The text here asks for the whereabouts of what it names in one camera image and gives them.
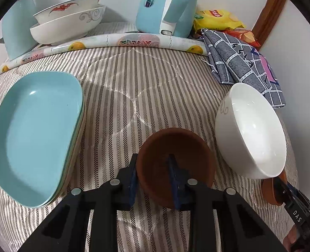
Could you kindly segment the person's hand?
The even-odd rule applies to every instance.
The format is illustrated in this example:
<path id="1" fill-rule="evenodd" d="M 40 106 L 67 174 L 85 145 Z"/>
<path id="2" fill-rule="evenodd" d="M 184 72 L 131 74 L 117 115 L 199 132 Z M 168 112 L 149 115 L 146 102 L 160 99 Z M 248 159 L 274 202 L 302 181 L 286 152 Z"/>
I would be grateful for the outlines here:
<path id="1" fill-rule="evenodd" d="M 284 245 L 285 249 L 287 251 L 290 251 L 290 248 L 292 245 L 296 242 L 296 240 L 300 237 L 300 234 L 298 233 L 297 227 L 294 225 L 290 231 L 288 232 L 288 235 L 284 238 L 282 244 Z"/>

